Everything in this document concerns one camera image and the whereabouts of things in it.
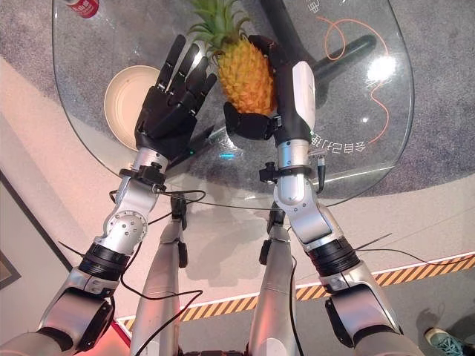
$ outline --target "yellow and black striped tape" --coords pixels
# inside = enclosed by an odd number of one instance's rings
[[[435,277],[440,274],[457,272],[470,269],[475,266],[475,253],[462,257],[449,258],[438,261],[437,264],[422,264],[417,266],[402,267],[395,270],[375,273],[373,276],[380,286],[389,286],[410,282],[412,280],[421,280],[423,278]],[[311,300],[327,296],[323,286],[315,284],[297,288],[297,300]],[[258,295],[250,297],[237,297],[236,299],[222,302],[210,302],[208,304],[188,308],[180,317],[181,321],[190,321],[202,319],[205,317],[215,317],[218,315],[231,314],[252,310],[258,304]],[[127,330],[132,332],[135,317],[123,318],[122,321]]]

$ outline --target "pineapple crown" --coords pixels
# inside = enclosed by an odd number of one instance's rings
[[[203,22],[194,24],[188,33],[197,33],[194,41],[203,41],[206,52],[222,53],[226,44],[236,43],[245,36],[241,28],[244,22],[250,21],[243,17],[235,23],[235,17],[243,11],[234,13],[231,8],[237,0],[191,0],[196,13]]]

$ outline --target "sneaker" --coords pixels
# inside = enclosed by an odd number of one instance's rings
[[[441,329],[432,328],[427,330],[425,339],[430,345],[444,352],[447,356],[464,356],[464,343]]]

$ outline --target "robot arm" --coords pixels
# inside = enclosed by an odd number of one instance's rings
[[[315,83],[306,62],[291,62],[271,40],[250,36],[275,69],[278,115],[240,114],[225,105],[229,130],[250,139],[275,138],[278,164],[266,163],[263,182],[276,183],[274,200],[332,295],[327,312],[337,338],[356,355],[422,353],[402,334],[396,314],[372,274],[347,242],[328,208],[318,202],[308,166],[310,132],[315,124]]]
[[[206,76],[203,58],[191,68],[198,47],[193,44],[172,79],[185,46],[178,36],[155,86],[147,93],[135,137],[139,152],[130,170],[122,169],[116,205],[105,218],[103,233],[47,307],[39,330],[19,335],[0,347],[0,355],[74,355],[94,347],[110,325],[113,296],[137,243],[147,232],[148,214],[164,190],[167,165],[186,149],[195,115],[216,81]]]

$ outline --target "glass table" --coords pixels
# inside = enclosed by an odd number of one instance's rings
[[[312,149],[327,152],[323,203],[343,202],[375,185],[401,156],[413,115],[410,61],[389,2],[241,0],[233,7],[239,8],[252,20],[244,26],[247,34],[278,40],[314,71]],[[192,11],[189,1],[102,0],[98,13],[83,19],[53,1],[53,60],[63,107],[85,147],[115,174],[136,152],[108,127],[108,83],[132,65],[160,69],[175,36],[198,22]],[[273,186],[260,182],[258,171],[276,160],[274,142],[228,136],[225,101],[218,83],[198,114],[194,154],[167,170],[167,185],[201,188],[209,192],[206,200],[220,204],[268,208]],[[310,164],[316,167],[316,156]]]

